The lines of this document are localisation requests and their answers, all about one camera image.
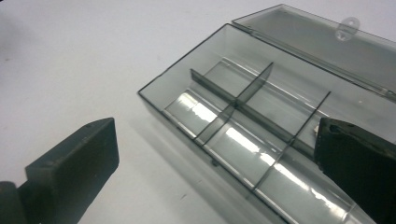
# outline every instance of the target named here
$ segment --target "transparent gray plastic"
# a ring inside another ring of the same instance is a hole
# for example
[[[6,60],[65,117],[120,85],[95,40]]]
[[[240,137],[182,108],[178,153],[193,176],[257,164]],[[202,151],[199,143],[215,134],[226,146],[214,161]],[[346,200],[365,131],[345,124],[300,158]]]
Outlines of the transparent gray plastic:
[[[279,5],[233,21],[244,31],[396,100],[396,44],[299,9]]]
[[[395,142],[366,84],[226,24],[139,94],[288,222],[374,223],[312,162],[322,117]]]

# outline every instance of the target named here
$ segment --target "hinged lid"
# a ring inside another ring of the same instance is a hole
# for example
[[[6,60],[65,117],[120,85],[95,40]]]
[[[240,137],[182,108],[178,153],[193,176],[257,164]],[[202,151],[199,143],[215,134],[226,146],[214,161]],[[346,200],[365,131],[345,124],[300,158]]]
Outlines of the hinged lid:
[[[357,30],[354,20],[340,24],[279,5],[234,20],[233,24],[260,40],[396,101],[396,43]]]

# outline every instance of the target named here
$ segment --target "black plastic piece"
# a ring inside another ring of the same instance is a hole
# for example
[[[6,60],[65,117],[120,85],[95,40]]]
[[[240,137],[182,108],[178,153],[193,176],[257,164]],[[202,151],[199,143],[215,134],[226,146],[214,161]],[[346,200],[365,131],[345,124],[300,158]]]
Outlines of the black plastic piece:
[[[26,167],[28,181],[17,193],[23,207],[20,216],[27,223],[78,223],[118,165],[114,119],[81,127]],[[18,203],[18,197],[12,200]],[[0,212],[3,223],[7,212]]]
[[[27,220],[23,214],[15,184],[7,181],[0,182],[0,223],[25,224]]]
[[[321,119],[315,162],[377,223],[396,223],[396,146],[362,128]]]

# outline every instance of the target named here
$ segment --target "plastic storage box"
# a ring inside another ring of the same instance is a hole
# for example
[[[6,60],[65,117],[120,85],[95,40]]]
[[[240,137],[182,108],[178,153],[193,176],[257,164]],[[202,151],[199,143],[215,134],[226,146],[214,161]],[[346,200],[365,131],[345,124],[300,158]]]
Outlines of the plastic storage box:
[[[281,5],[225,24],[139,95],[287,222],[374,223],[312,162],[315,129],[396,141],[395,46]]]

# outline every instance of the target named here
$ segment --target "white surface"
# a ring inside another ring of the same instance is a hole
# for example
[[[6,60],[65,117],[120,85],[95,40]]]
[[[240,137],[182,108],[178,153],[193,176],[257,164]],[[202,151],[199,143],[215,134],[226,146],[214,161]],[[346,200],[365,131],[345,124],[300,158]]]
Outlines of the white surface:
[[[244,197],[149,114],[136,92],[222,24],[279,1],[0,3],[0,180],[85,123],[116,120],[120,167],[80,223],[260,222]],[[396,40],[388,1],[284,1]]]

